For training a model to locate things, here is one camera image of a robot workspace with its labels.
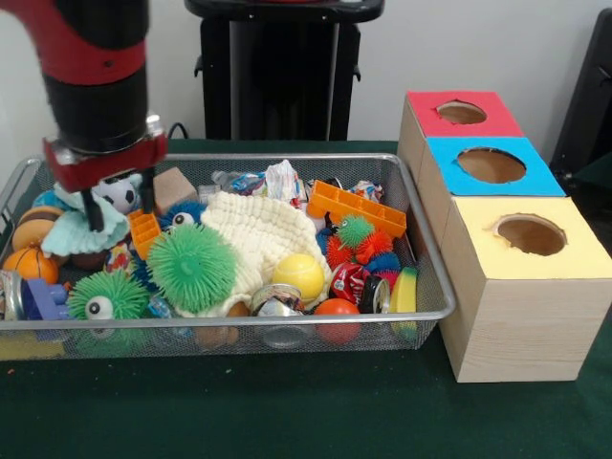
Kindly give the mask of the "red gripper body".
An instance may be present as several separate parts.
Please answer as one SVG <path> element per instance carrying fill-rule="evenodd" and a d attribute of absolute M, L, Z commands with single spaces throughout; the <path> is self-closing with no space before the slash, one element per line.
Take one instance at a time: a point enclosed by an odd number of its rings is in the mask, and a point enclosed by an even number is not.
<path fill-rule="evenodd" d="M 46 162 L 55 180 L 69 192 L 96 186 L 101 180 L 154 167 L 166 155 L 168 139 L 162 134 L 141 140 L 121 151 L 101 155 L 77 154 L 61 140 L 44 140 Z"/>

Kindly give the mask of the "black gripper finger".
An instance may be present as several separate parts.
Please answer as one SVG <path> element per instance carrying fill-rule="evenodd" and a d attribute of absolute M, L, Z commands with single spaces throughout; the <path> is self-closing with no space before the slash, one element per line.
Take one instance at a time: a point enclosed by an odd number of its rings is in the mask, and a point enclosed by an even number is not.
<path fill-rule="evenodd" d="M 141 172 L 142 183 L 140 194 L 142 199 L 142 210 L 144 213 L 152 213 L 155 207 L 154 177 L 155 167 L 151 166 Z"/>
<path fill-rule="evenodd" d="M 90 230 L 102 232 L 104 229 L 104 218 L 99 204 L 99 196 L 91 188 L 87 188 L 81 191 L 81 197 Z"/>

